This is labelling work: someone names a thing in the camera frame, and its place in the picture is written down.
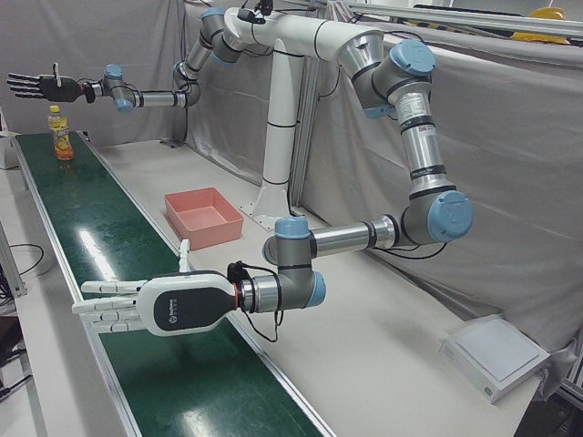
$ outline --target metal frame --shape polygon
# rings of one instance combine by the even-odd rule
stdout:
[[[82,132],[77,132],[79,136],[83,139],[87,148],[91,151],[91,153],[97,158],[97,160],[101,163],[104,169],[108,172],[108,174],[116,181],[119,187],[123,190],[123,192],[128,196],[131,202],[136,206],[138,211],[144,216],[144,218],[148,221],[149,225],[159,234],[162,240],[167,244],[167,246],[177,255],[179,251],[169,238],[162,232],[159,228],[158,224],[154,221],[154,219],[147,213],[147,211],[138,203],[138,201],[132,196],[132,194],[128,191],[128,189],[121,183],[119,178],[114,174],[111,167],[107,164],[105,159],[103,159],[95,150],[93,145],[88,141],[87,136],[85,136]],[[63,249],[56,237],[55,229],[53,228],[48,214],[46,212],[46,208],[40,198],[40,195],[36,188],[36,183],[32,177],[32,173],[30,168],[26,164],[26,160],[22,150],[20,149],[20,145],[16,144],[16,154],[18,155],[18,160],[21,165],[21,170],[23,172],[23,176],[25,178],[25,183],[29,186],[31,194],[36,203],[36,207],[39,210],[41,215],[41,219],[43,220],[43,224],[46,228],[46,232],[48,237],[51,241],[51,245],[53,250],[55,251],[56,257],[59,262],[60,268],[63,270],[63,274],[66,278],[67,286],[69,287],[69,292],[73,297],[75,302],[83,300],[83,296],[81,295],[81,291],[75,281],[73,276],[73,272],[68,265],[66,260],[65,254]],[[267,367],[270,373],[275,377],[276,381],[282,386],[282,388],[291,396],[291,398],[296,402],[296,404],[300,407],[300,409],[304,412],[304,414],[308,417],[308,419],[313,423],[316,429],[325,437],[336,437],[336,434],[332,431],[332,429],[328,426],[328,424],[323,420],[323,418],[316,412],[316,410],[307,402],[307,400],[302,396],[300,391],[293,385],[293,383],[287,378],[285,373],[273,362],[271,357],[268,355],[266,351],[263,350],[261,345],[252,338],[252,336],[241,326],[240,322],[234,316],[234,314],[229,314],[227,316],[231,325],[235,328],[235,330],[241,335],[241,337],[250,345],[253,351],[257,354],[260,358],[261,362]],[[113,366],[111,365],[111,361],[107,356],[105,348],[103,347],[103,343],[99,338],[98,334],[92,331],[89,327],[88,323],[84,323],[85,331],[87,337],[89,339],[89,345],[91,350],[93,351],[94,355],[97,359],[97,366],[101,375],[106,382],[107,391],[112,398],[114,403],[114,407],[118,411],[119,418],[122,422],[124,430],[128,436],[135,436],[141,437],[141,431],[139,430],[138,424],[136,423],[136,419],[129,408],[128,400],[121,389],[119,384],[118,377],[113,370]]]
[[[4,271],[6,280],[8,280],[8,287],[14,297],[19,298],[22,295],[26,295],[26,285],[20,278],[20,273],[18,273],[18,267],[2,228],[2,222],[0,222],[0,266]]]
[[[294,5],[325,8],[325,0],[282,0]],[[391,18],[404,18],[416,21],[436,23],[439,25],[464,25],[484,29],[508,30],[534,34],[583,37],[583,23],[579,21],[549,20],[546,18],[531,18],[527,16],[506,16],[478,14],[474,12],[438,11],[415,9],[411,7],[395,7],[383,5],[363,5],[346,3],[354,12],[360,14],[384,15]]]

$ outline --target pink plastic tray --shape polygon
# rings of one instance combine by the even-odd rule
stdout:
[[[243,216],[215,188],[167,194],[164,201],[174,229],[193,250],[240,238]]]

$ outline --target white robotic hand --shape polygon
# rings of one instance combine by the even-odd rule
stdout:
[[[167,337],[204,332],[239,307],[235,286],[216,271],[151,280],[89,281],[81,285],[81,290],[123,295],[73,305],[73,313],[91,322],[92,329],[100,333],[148,330]]]

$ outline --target robotic arm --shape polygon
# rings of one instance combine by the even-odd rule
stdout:
[[[210,8],[200,19],[199,40],[187,57],[178,62],[172,71],[178,90],[141,91],[124,81],[121,66],[106,66],[99,81],[76,81],[58,73],[53,64],[53,75],[23,76],[9,74],[10,89],[21,98],[39,98],[51,102],[74,102],[84,96],[88,103],[97,97],[111,97],[119,112],[127,113],[134,107],[191,107],[200,99],[199,71],[204,66],[213,47],[222,40],[224,20],[222,10]]]

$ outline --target blue joint cap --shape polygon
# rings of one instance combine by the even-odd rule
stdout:
[[[413,76],[429,76],[435,68],[435,56],[421,41],[405,39],[389,52],[391,60]]]
[[[215,61],[217,64],[219,64],[221,66],[226,66],[228,68],[231,68],[234,66],[234,64],[232,64],[231,62],[223,61],[218,56],[216,56],[214,53],[210,54],[210,59],[212,59],[213,61]]]
[[[464,193],[451,190],[434,200],[427,214],[427,228],[436,241],[460,239],[472,227],[474,207]]]
[[[307,239],[310,237],[306,217],[285,217],[275,222],[275,236],[281,239]]]
[[[107,64],[105,74],[110,79],[121,79],[124,75],[124,70],[117,64]]]
[[[382,107],[367,107],[364,110],[364,114],[366,115],[367,118],[370,118],[370,119],[376,119],[376,118],[388,116],[389,114],[392,114],[393,112],[394,112],[393,105],[384,105]]]
[[[118,111],[123,112],[124,114],[128,113],[134,108],[134,105],[126,98],[116,98],[114,103],[116,104]]]
[[[222,7],[210,7],[202,14],[200,14],[200,19],[211,15],[225,15],[225,10]]]
[[[315,307],[324,302],[326,298],[326,283],[324,282],[324,276],[319,271],[313,272],[313,291],[310,296],[310,300],[304,308]]]

